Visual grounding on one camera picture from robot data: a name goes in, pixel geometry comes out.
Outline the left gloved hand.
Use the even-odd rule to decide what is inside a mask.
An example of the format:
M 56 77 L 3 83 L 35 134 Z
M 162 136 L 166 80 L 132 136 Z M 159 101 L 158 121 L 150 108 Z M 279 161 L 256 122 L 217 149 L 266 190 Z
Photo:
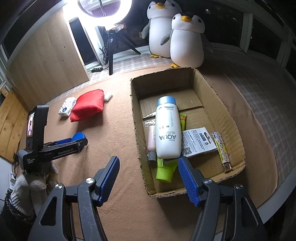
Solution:
M 23 171 L 10 195 L 11 205 L 26 218 L 37 215 L 58 183 L 57 175 L 58 170 L 53 162 L 42 164 L 42 172 L 39 173 Z

